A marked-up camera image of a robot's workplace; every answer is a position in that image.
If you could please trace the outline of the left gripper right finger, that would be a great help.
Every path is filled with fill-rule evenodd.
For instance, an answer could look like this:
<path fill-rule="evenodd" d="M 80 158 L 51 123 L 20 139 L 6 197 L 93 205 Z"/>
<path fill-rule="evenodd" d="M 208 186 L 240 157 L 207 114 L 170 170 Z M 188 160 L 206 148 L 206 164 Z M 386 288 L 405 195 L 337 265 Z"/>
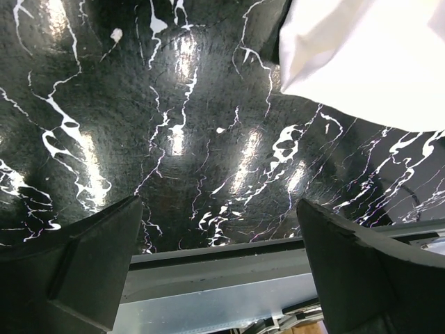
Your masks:
<path fill-rule="evenodd" d="M 302 199 L 296 206 L 329 333 L 443 333 L 444 256 Z"/>

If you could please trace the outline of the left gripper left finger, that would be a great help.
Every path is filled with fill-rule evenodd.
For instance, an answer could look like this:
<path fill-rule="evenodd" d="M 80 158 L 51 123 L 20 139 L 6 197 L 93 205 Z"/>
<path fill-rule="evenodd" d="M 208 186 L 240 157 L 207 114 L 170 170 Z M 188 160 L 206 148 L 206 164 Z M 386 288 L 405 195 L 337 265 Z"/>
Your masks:
<path fill-rule="evenodd" d="M 111 331 L 142 211 L 142 200 L 129 196 L 65 228 L 1 249 L 1 332 Z"/>

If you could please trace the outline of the white daisy t-shirt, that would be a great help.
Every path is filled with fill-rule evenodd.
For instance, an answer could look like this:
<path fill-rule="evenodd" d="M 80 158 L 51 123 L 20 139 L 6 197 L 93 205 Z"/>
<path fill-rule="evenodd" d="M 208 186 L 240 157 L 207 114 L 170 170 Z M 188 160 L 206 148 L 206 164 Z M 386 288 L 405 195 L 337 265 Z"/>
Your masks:
<path fill-rule="evenodd" d="M 444 128 L 443 1 L 292 1 L 281 92 L 407 132 Z"/>

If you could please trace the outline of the aluminium frame rail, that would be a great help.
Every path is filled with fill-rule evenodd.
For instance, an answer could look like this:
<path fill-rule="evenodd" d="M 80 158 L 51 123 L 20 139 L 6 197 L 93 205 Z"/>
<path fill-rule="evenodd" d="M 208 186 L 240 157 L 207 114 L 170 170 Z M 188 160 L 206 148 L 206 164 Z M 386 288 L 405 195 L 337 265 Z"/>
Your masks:
<path fill-rule="evenodd" d="M 443 232 L 444 223 L 374 230 L 407 244 L 408 237 Z M 210 333 L 256 324 L 260 333 L 279 318 L 298 321 L 310 305 L 321 303 L 303 238 L 137 256 L 113 332 Z"/>

